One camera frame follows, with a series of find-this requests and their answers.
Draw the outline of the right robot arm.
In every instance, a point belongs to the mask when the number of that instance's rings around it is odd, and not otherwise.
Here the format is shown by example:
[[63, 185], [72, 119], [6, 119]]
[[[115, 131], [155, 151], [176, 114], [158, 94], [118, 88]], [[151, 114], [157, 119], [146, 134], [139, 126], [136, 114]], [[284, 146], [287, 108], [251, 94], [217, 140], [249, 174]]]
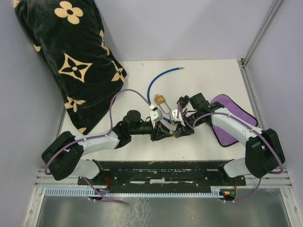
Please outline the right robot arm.
[[230, 184], [240, 175], [262, 178], [267, 174], [281, 174], [284, 170], [285, 156], [276, 131], [258, 127], [257, 119], [225, 94], [216, 96], [211, 102], [201, 93], [181, 97], [171, 118], [177, 124], [177, 138], [194, 134], [195, 128], [205, 123], [212, 128], [222, 147], [237, 142], [245, 147], [244, 157], [219, 167], [217, 179], [223, 185]]

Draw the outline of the long-shackle brass padlock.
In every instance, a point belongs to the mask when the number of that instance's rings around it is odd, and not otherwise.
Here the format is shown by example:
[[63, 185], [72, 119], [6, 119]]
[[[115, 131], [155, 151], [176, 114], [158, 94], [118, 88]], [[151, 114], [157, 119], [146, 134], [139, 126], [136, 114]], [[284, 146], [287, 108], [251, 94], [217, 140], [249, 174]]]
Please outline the long-shackle brass padlock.
[[169, 105], [166, 102], [166, 99], [164, 98], [163, 95], [155, 95], [154, 102], [163, 111], [164, 114], [167, 114], [167, 115], [170, 114], [171, 108], [169, 107]]

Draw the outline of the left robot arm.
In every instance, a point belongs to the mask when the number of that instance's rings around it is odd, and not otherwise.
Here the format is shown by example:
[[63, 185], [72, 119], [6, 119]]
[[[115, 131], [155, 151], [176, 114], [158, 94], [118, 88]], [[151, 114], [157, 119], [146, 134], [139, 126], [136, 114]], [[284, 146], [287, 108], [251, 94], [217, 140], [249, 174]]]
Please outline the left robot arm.
[[57, 181], [78, 176], [101, 184], [105, 179], [101, 165], [94, 160], [85, 160], [83, 156], [124, 147], [133, 135], [149, 135], [151, 141], [169, 138], [172, 133], [161, 122], [162, 118], [160, 110], [151, 111], [146, 121], [141, 119], [139, 111], [130, 110], [115, 127], [103, 133], [74, 136], [65, 131], [41, 155], [45, 173]]

